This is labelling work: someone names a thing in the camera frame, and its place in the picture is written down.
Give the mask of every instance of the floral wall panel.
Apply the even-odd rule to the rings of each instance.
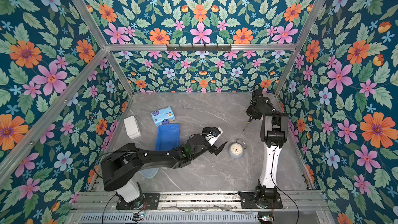
[[[108,42],[117,44],[296,42],[313,1],[86,0]]]
[[[70,0],[0,0],[0,160],[92,59]]]
[[[120,51],[115,53],[134,91],[272,92],[290,52]]]
[[[397,0],[327,0],[283,91],[337,222],[398,222]]]
[[[126,101],[112,68],[102,62],[2,185],[0,223],[64,223],[79,192],[88,189]]]

